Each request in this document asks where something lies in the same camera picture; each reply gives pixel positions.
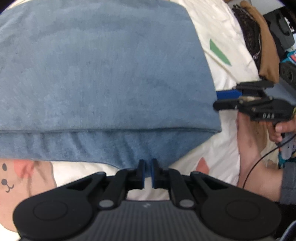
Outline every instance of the human hand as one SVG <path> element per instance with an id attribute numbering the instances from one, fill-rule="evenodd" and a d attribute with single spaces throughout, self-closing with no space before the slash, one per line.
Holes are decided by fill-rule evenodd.
<path id="1" fill-rule="evenodd" d="M 271 122 L 267 122 L 266 124 L 269 139 L 275 143 L 280 143 L 283 140 L 282 133 L 296 132 L 296 117 L 287 122 L 277 123 L 275 127 Z"/>

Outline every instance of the ribbed gray surface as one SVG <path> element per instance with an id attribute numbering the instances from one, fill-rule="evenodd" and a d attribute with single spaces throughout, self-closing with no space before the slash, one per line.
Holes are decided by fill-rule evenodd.
<path id="1" fill-rule="evenodd" d="M 261 241 L 273 241 L 265 238 Z M 103 211 L 85 233 L 68 241 L 230 241 L 209 231 L 194 212 L 171 201 L 123 201 L 116 210 Z"/>

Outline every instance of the white bed sheet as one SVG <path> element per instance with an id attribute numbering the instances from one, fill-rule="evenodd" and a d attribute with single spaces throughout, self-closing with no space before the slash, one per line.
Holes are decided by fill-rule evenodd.
<path id="1" fill-rule="evenodd" d="M 28 0 L 17 0 L 12 6 Z M 238 82 L 258 80 L 255 63 L 246 49 L 240 26 L 230 8 L 223 0 L 174 0 L 184 6 L 194 25 L 204 49 L 216 90 L 230 89 Z M 210 47 L 210 41 L 223 52 L 229 63 L 222 61 Z M 196 169 L 203 157 L 210 169 L 209 175 L 236 185 L 239 175 L 240 157 L 237 149 L 236 111 L 220 112 L 222 132 L 192 150 L 171 165 L 181 174 L 188 175 Z M 85 177 L 98 171 L 114 175 L 117 169 L 97 163 L 53 162 L 57 186 Z M 151 188 L 151 178 L 145 180 L 146 188 L 133 190 L 128 198 L 137 200 L 167 199 L 165 190 Z M 0 225 L 1 240 L 15 241 L 18 235 Z"/>

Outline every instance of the blue garment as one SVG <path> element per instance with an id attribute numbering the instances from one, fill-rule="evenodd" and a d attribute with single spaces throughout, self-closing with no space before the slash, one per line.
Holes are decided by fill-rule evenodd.
<path id="1" fill-rule="evenodd" d="M 168 167 L 221 130 L 186 10 L 38 0 L 0 15 L 0 157 Z"/>

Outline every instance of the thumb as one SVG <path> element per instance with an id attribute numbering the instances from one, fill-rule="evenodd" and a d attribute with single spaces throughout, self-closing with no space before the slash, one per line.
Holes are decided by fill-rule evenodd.
<path id="1" fill-rule="evenodd" d="M 279 133 L 295 132 L 295 130 L 296 130 L 295 120 L 290 120 L 288 122 L 281 122 L 276 125 L 276 132 L 279 132 Z"/>

